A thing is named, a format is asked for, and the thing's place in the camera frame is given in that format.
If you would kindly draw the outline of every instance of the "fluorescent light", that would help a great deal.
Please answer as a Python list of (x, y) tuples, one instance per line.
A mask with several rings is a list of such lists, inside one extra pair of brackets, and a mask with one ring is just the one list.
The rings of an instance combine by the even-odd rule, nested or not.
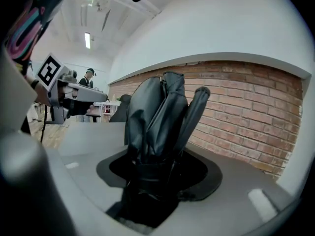
[(89, 33), (84, 33), (85, 36), (85, 45), (88, 49), (91, 48), (91, 43), (90, 43), (90, 34)]

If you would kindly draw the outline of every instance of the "floor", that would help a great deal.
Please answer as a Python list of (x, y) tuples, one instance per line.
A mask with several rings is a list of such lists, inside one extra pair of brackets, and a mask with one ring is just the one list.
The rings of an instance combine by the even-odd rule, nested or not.
[[(41, 106), (41, 112), (38, 110), (38, 120), (29, 123), (31, 135), (40, 141), (43, 125), (44, 125), (44, 106)], [(47, 111), (47, 120), (50, 120), (50, 111)], [(102, 122), (108, 122), (108, 116), (102, 117)], [(44, 132), (43, 145), (47, 148), (58, 148), (62, 142), (67, 129), (76, 123), (76, 117), (71, 116), (64, 124), (47, 124)]]

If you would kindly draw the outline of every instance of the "cap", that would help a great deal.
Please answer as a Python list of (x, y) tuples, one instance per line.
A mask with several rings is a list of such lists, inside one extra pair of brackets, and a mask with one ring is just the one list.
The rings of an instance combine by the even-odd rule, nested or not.
[(87, 72), (92, 72), (94, 76), (96, 76), (96, 73), (94, 72), (94, 70), (92, 68), (88, 68)]

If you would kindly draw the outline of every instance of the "black rubber flap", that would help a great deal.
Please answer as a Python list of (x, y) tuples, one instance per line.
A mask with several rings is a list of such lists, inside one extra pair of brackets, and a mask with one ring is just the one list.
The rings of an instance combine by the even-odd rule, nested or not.
[[(180, 201), (203, 200), (222, 182), (222, 172), (213, 161), (188, 149), (183, 152), (179, 169), (180, 178), (174, 177), (176, 181), (169, 185), (176, 189), (176, 198)], [(134, 165), (130, 163), (127, 150), (104, 159), (96, 167), (98, 176), (106, 184), (119, 188), (125, 188), (130, 182), (133, 170)]]

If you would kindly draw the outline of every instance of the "red brick wall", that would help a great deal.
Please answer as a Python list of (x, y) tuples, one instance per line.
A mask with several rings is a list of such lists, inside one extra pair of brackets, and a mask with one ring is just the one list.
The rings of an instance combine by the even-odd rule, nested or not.
[(190, 141), (214, 153), (248, 162), (277, 179), (291, 157), (300, 126), (301, 79), (268, 66), (206, 61), (166, 67), (110, 85), (133, 94), (145, 79), (165, 71), (185, 75), (186, 97), (204, 85), (211, 91)]

